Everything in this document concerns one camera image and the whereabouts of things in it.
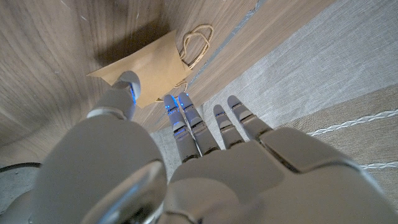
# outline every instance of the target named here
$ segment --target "white robotic hand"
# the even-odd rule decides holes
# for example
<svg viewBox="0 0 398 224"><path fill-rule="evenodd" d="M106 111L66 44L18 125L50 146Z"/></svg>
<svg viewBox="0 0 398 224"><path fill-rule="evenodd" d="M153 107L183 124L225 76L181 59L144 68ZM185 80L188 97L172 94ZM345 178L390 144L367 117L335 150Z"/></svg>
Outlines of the white robotic hand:
<svg viewBox="0 0 398 224"><path fill-rule="evenodd" d="M188 95L178 101L195 139L167 95L183 164L158 223L397 223L377 183L333 147L295 129L273 130L230 96L228 105L252 140L244 142L216 105L227 149L220 150Z"/></svg>

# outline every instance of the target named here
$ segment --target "blue light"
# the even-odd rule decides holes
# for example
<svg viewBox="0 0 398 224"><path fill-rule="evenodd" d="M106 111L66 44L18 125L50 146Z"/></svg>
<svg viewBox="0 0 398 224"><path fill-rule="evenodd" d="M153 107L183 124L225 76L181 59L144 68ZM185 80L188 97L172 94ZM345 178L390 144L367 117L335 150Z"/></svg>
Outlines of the blue light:
<svg viewBox="0 0 398 224"><path fill-rule="evenodd" d="M177 101L175 101L174 96L172 96L172 98L173 98L173 100L174 100L174 104L178 107Z"/></svg>
<svg viewBox="0 0 398 224"><path fill-rule="evenodd" d="M134 92L132 90L132 84L130 83L130 92L132 96L132 101L134 102L134 105L136 104L136 96L134 95Z"/></svg>

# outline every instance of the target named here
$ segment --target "robotic hand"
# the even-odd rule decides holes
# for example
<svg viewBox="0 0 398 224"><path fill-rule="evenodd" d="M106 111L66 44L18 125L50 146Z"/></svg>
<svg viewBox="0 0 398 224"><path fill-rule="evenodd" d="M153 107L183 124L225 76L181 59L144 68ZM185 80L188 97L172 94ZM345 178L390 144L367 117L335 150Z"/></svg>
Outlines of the robotic hand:
<svg viewBox="0 0 398 224"><path fill-rule="evenodd" d="M182 160L169 185L149 134L131 122L140 83L119 80L47 156L35 187L0 223L397 223L375 181L331 146L291 128L273 130L235 96L220 105L220 150L186 93L164 98Z"/></svg>
<svg viewBox="0 0 398 224"><path fill-rule="evenodd" d="M235 96L214 107L220 150L188 94L164 98L183 164L174 172L159 223L396 223L397 215L359 165L292 128L273 130Z"/></svg>

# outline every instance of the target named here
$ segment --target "paper bag handle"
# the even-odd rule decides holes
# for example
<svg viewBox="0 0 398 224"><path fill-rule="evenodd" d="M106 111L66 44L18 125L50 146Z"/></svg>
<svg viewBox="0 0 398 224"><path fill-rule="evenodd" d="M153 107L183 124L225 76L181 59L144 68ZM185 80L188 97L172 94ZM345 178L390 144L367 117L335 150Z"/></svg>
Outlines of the paper bag handle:
<svg viewBox="0 0 398 224"><path fill-rule="evenodd" d="M198 30L200 30L200 29L210 29L209 38L206 38L201 32L198 32ZM210 41L211 41L211 38L213 38L213 33L214 33L214 28L212 25L202 24L202 25L199 25L196 28L194 28L191 32L184 35L183 49L180 52L181 60L183 60L187 56L187 45L189 44L191 37L199 36L199 37L203 38L203 40L205 41L205 46L202 48L199 55L195 59L193 59L192 62L187 63L189 69L192 69L203 58L203 56L206 54L206 52L210 48ZM181 87L182 85L185 85L185 89L183 91L183 92L185 92L188 88L188 83L185 80L182 80L179 83L175 84L174 88ZM158 98L157 100L155 100L155 102L160 103L160 102L163 102L163 100Z"/></svg>

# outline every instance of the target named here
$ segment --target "wood grain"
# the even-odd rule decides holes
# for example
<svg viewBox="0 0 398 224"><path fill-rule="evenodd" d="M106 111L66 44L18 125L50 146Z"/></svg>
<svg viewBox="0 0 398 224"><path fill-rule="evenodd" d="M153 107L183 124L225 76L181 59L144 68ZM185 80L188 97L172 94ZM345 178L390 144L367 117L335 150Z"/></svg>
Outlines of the wood grain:
<svg viewBox="0 0 398 224"><path fill-rule="evenodd" d="M212 24L215 36L197 71L256 4L249 1L0 1L0 166L40 162L109 86L89 72L170 30ZM193 58L200 40L188 48ZM160 105L137 110L148 130Z"/></svg>
<svg viewBox="0 0 398 224"><path fill-rule="evenodd" d="M333 2L335 0L267 0L188 89L194 104L203 104ZM186 80L191 80L198 68ZM150 116L142 115L139 119L144 120L144 126L150 131L164 128L169 121L162 110L160 105L150 106L144 109L144 114Z"/></svg>

